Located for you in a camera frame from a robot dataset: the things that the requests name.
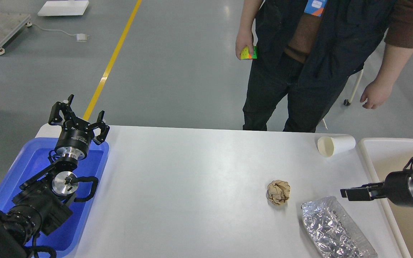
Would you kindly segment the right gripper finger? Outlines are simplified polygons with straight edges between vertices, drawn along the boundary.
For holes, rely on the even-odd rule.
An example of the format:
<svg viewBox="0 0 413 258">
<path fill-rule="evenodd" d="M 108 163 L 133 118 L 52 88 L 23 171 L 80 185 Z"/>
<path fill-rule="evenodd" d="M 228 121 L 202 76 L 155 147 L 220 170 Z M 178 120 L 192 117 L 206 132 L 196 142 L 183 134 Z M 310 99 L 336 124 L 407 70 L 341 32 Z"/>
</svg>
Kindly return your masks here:
<svg viewBox="0 0 413 258">
<path fill-rule="evenodd" d="M 386 198 L 383 186 L 383 183 L 367 183 L 360 187 L 340 189 L 340 192 L 342 198 L 347 198 L 349 201 L 372 201 Z"/>
</svg>

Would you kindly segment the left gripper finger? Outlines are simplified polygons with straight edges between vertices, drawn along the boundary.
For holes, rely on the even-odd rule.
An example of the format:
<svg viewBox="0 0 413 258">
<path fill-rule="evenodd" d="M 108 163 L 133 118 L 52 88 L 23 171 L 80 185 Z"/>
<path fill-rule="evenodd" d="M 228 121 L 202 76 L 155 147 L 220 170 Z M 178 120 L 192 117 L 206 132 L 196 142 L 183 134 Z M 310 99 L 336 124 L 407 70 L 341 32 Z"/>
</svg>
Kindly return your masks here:
<svg viewBox="0 0 413 258">
<path fill-rule="evenodd" d="M 74 95 L 70 95 L 67 102 L 56 102 L 51 109 L 48 119 L 49 125 L 58 125 L 66 127 L 69 125 L 77 125 L 77 117 L 71 108 Z"/>
<path fill-rule="evenodd" d="M 101 110 L 98 114 L 97 121 L 85 127 L 85 133 L 96 145 L 100 145 L 105 142 L 110 130 L 110 126 L 108 126 L 104 121 L 104 115 L 105 111 Z M 100 129 L 99 134 L 95 134 L 95 129 Z"/>
</svg>

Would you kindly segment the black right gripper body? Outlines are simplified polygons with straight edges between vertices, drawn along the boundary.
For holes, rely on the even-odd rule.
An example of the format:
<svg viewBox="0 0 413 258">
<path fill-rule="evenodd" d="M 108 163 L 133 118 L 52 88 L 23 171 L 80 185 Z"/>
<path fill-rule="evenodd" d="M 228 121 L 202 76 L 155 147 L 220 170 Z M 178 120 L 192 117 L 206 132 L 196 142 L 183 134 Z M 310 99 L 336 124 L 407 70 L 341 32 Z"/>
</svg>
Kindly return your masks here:
<svg viewBox="0 0 413 258">
<path fill-rule="evenodd" d="M 400 207 L 413 207 L 413 170 L 389 173 L 384 181 L 385 196 Z"/>
</svg>

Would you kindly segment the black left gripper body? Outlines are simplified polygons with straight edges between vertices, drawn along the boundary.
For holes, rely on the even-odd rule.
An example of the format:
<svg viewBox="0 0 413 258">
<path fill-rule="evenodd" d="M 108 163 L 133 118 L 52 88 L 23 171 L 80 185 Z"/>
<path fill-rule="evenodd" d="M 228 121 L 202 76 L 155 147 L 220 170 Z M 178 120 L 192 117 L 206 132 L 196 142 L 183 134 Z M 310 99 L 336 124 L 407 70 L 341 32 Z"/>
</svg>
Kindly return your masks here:
<svg viewBox="0 0 413 258">
<path fill-rule="evenodd" d="M 89 122 L 74 122 L 67 120 L 62 124 L 62 131 L 56 143 L 54 151 L 61 157 L 72 157 L 82 160 L 87 157 L 93 135 L 86 131 Z"/>
</svg>

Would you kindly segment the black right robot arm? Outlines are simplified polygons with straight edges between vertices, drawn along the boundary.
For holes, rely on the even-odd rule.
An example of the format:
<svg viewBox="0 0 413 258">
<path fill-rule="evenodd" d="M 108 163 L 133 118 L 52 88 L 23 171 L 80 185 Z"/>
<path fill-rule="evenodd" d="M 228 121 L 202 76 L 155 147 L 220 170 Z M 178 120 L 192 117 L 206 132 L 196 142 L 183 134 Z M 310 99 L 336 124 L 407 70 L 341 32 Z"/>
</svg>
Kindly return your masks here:
<svg viewBox="0 0 413 258">
<path fill-rule="evenodd" d="M 349 201 L 372 201 L 387 198 L 400 207 L 413 207 L 413 157 L 403 170 L 389 173 L 385 180 L 360 187 L 341 189 L 341 196 Z"/>
</svg>

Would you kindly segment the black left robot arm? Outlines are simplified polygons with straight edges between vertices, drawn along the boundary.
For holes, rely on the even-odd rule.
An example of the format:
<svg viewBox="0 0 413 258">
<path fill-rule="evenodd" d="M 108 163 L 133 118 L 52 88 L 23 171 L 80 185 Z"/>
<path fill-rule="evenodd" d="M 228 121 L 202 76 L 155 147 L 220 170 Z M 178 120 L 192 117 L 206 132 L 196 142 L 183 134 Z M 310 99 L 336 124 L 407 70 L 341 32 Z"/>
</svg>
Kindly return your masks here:
<svg viewBox="0 0 413 258">
<path fill-rule="evenodd" d="M 73 212 L 74 202 L 87 202 L 95 196 L 99 179 L 76 176 L 73 172 L 80 160 L 87 158 L 91 142 L 105 142 L 110 126 L 100 111 L 93 124 L 79 118 L 71 108 L 74 95 L 67 102 L 56 102 L 51 109 L 49 125 L 59 125 L 59 135 L 50 164 L 20 185 L 8 212 L 0 211 L 0 258 L 37 258 L 39 253 L 57 256 L 48 245 L 38 245 L 43 233 L 57 230 Z"/>
</svg>

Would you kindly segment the person left hand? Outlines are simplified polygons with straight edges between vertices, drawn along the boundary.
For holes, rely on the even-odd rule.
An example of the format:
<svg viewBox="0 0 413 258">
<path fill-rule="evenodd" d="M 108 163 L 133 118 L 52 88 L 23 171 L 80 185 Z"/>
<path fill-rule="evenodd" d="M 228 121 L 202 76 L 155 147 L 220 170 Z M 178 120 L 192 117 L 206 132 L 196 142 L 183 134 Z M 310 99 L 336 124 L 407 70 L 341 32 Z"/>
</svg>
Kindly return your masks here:
<svg viewBox="0 0 413 258">
<path fill-rule="evenodd" d="M 360 102 L 365 109 L 377 109 L 383 105 L 392 92 L 393 85 L 374 80 L 363 91 Z"/>
</svg>

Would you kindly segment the person right hand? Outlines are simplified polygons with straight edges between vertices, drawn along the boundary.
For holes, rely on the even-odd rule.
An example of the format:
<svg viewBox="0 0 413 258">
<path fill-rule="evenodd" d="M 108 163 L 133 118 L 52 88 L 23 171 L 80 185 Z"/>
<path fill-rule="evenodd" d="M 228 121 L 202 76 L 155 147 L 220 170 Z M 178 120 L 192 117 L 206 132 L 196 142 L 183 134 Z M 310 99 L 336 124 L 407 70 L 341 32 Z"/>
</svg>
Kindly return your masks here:
<svg viewBox="0 0 413 258">
<path fill-rule="evenodd" d="M 235 42 L 235 54 L 238 60 L 240 60 L 240 52 L 245 46 L 249 47 L 250 52 L 253 51 L 253 32 L 251 28 L 240 28 L 236 36 Z"/>
</svg>

